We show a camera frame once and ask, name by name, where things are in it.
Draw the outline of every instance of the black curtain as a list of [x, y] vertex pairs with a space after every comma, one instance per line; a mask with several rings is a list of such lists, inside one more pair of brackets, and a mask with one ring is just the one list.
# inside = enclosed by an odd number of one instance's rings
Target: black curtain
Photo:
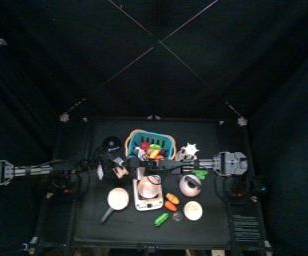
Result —
[[308, 59], [251, 122], [253, 154], [267, 176], [268, 233], [284, 255], [308, 255]]
[[[5, 49], [0, 47], [0, 160], [20, 166], [41, 164], [52, 159], [60, 118]], [[0, 187], [0, 251], [18, 250], [30, 241], [41, 193], [37, 181]]]

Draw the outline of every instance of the toy fruit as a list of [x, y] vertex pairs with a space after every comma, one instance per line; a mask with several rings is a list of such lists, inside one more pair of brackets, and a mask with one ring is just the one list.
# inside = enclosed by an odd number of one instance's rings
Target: toy fruit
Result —
[[180, 204], [180, 199], [178, 199], [178, 197], [177, 197], [176, 195], [173, 195], [172, 193], [168, 193], [168, 194], [166, 194], [166, 198], [168, 198], [168, 200], [169, 200], [172, 203]]
[[162, 159], [165, 159], [165, 156], [162, 156], [162, 155], [157, 155], [157, 156], [154, 157], [154, 160], [162, 160]]
[[172, 201], [166, 201], [166, 202], [165, 202], [165, 207], [166, 207], [170, 211], [173, 211], [173, 212], [177, 212], [177, 211], [178, 211], [178, 208], [177, 208], [176, 204], [174, 204]]
[[152, 153], [150, 153], [149, 158], [150, 158], [150, 159], [154, 159], [158, 154], [160, 154], [160, 149], [154, 149], [154, 150], [152, 151]]
[[144, 142], [141, 142], [140, 148], [144, 149], [144, 150], [148, 150], [149, 146], [150, 146], [149, 142], [144, 141]]
[[162, 156], [166, 156], [166, 150], [165, 149], [161, 149], [161, 151], [160, 151], [160, 155], [162, 155]]
[[149, 146], [152, 149], [161, 149], [161, 145], [158, 144], [150, 144]]

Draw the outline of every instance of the round object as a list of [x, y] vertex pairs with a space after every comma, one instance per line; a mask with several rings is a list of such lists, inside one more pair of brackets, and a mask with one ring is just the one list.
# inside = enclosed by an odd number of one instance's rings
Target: round object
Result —
[[193, 175], [185, 175], [181, 178], [180, 189], [185, 196], [195, 197], [201, 193], [203, 183], [200, 178]]
[[144, 198], [153, 198], [160, 193], [161, 179], [158, 175], [145, 176], [138, 183], [138, 193]]
[[121, 140], [118, 137], [116, 136], [110, 136], [104, 140], [104, 150], [110, 153], [114, 154], [118, 152], [118, 150], [121, 149]]
[[184, 213], [189, 220], [199, 220], [203, 217], [201, 204], [196, 201], [191, 201], [184, 207]]
[[183, 221], [183, 213], [181, 212], [174, 212], [173, 213], [173, 216], [172, 216], [172, 219], [176, 221], [176, 222], [181, 222]]
[[141, 142], [141, 144], [140, 144], [140, 148], [144, 149], [144, 150], [148, 150], [148, 149], [149, 149], [149, 146], [150, 146], [150, 144], [149, 144], [148, 141], [144, 141], [144, 142]]
[[114, 188], [108, 195], [109, 209], [101, 219], [105, 222], [114, 210], [122, 210], [129, 204], [129, 193], [124, 188]]

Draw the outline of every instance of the black table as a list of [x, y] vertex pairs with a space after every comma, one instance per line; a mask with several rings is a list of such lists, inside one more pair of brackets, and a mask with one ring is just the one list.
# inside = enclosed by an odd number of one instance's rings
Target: black table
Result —
[[[237, 120], [224, 122], [89, 118], [70, 121], [62, 125], [56, 159], [72, 161], [92, 159], [106, 137], [117, 136], [125, 142], [134, 129], [173, 136], [177, 150], [188, 143], [197, 144], [200, 159], [211, 159], [223, 151], [243, 152], [249, 160], [245, 175], [255, 177], [247, 128], [237, 124]], [[124, 149], [118, 155], [125, 159]], [[137, 211], [133, 176], [129, 175], [120, 180], [112, 175], [100, 180], [93, 172], [88, 181], [89, 190], [81, 200], [68, 202], [56, 196], [45, 199], [41, 227], [37, 230], [38, 245], [61, 246], [68, 248], [66, 251], [69, 247], [106, 246], [152, 251], [224, 249], [232, 251], [233, 255], [248, 250], [264, 255], [267, 238], [260, 200], [253, 201], [249, 197], [240, 203], [224, 200], [217, 185], [223, 177], [213, 172], [209, 172], [207, 179], [203, 180], [201, 194], [189, 198], [180, 191], [180, 179], [180, 175], [165, 176], [164, 195], [170, 192], [180, 197], [180, 211], [184, 211], [184, 205], [189, 201], [200, 202], [204, 208], [200, 220], [192, 221], [185, 217], [183, 222], [177, 223], [169, 219], [162, 226], [154, 227], [156, 218], [168, 210], [161, 208], [145, 212]], [[105, 223], [101, 223], [109, 208], [108, 193], [116, 187], [128, 190], [130, 203], [124, 210], [113, 213]], [[57, 232], [53, 231], [56, 225], [61, 226]]]

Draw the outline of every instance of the green toy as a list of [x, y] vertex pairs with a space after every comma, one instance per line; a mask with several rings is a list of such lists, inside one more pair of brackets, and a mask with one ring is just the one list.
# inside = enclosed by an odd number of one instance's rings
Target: green toy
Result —
[[158, 227], [168, 219], [169, 219], [169, 217], [170, 217], [170, 214], [169, 213], [162, 213], [161, 215], [160, 215], [160, 217], [156, 219], [156, 221], [154, 221], [154, 226], [156, 227]]
[[205, 176], [208, 175], [208, 171], [207, 170], [192, 170], [192, 172], [196, 174], [196, 176], [201, 180], [205, 180]]

